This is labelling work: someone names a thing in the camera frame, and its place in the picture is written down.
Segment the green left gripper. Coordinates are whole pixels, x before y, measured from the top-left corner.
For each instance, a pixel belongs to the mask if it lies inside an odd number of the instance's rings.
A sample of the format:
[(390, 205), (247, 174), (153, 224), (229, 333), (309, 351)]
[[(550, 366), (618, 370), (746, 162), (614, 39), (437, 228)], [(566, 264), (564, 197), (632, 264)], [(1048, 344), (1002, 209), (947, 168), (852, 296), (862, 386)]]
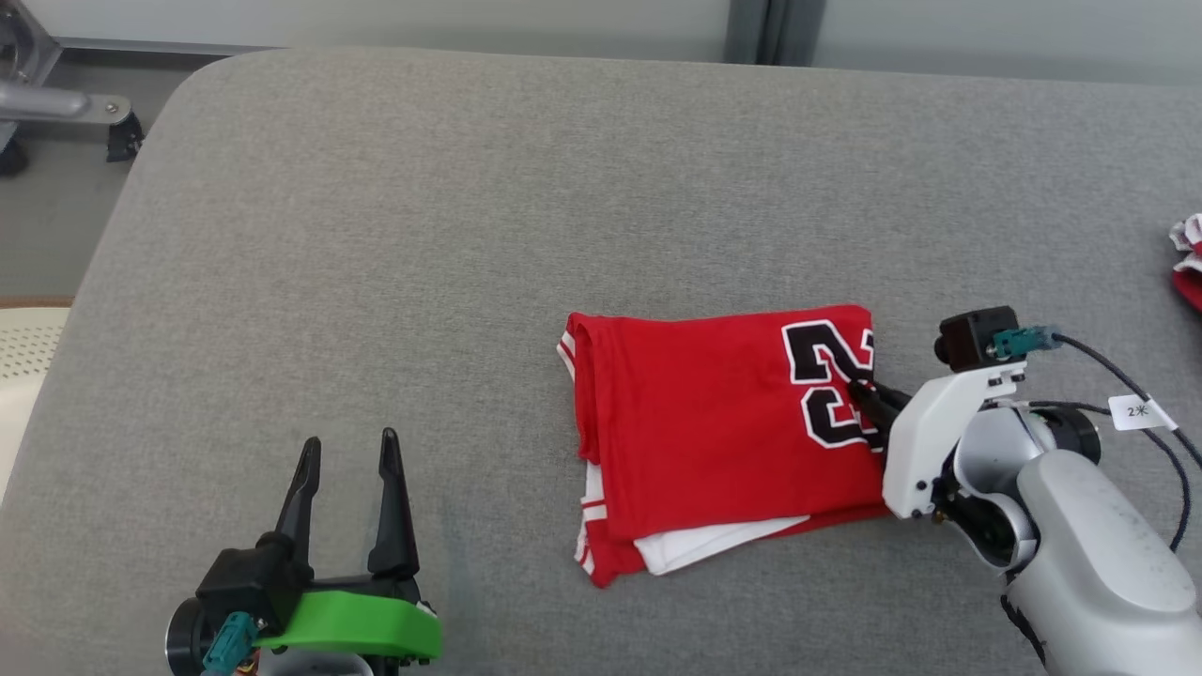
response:
[[(296, 573), (313, 573), (309, 562), (313, 502), (319, 491), (322, 444), (309, 437), (286, 491), (274, 530), (258, 538), (254, 551), (268, 568), (286, 563)], [(258, 634), (262, 652), (300, 650), (355, 654), (386, 663), (426, 664), (444, 656), (444, 628), (424, 601), (417, 580), (418, 548), (399, 437), (386, 427), (379, 445), (377, 535), (365, 561), (371, 575), (323, 580), (300, 595), (285, 629)]]

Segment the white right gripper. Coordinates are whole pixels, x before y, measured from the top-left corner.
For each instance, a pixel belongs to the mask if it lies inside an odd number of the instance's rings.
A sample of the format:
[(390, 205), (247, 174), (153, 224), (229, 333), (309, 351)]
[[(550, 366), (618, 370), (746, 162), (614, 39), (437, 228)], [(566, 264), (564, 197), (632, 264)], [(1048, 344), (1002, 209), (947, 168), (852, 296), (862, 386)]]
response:
[(990, 364), (920, 386), (916, 395), (880, 383), (851, 381), (847, 391), (868, 419), (873, 453), (886, 455), (883, 502), (898, 518), (934, 512), (932, 484), (984, 403), (1014, 395), (1027, 362)]

